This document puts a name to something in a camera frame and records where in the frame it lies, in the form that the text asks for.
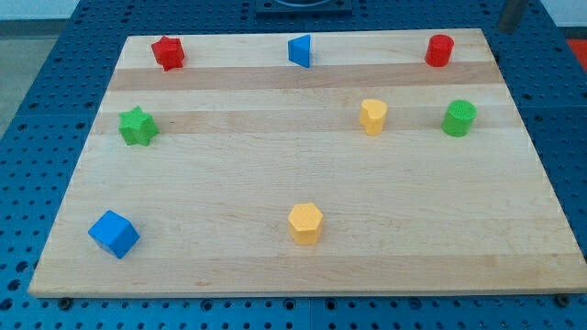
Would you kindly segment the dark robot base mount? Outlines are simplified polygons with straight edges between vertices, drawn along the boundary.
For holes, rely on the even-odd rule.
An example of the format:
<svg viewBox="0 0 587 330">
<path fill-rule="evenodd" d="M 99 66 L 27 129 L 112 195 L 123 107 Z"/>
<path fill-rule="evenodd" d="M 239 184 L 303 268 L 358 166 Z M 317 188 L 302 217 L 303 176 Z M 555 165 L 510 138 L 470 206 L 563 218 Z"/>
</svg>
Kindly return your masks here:
<svg viewBox="0 0 587 330">
<path fill-rule="evenodd" d="M 255 17 L 278 15 L 341 14 L 351 15 L 352 0 L 255 0 Z"/>
</svg>

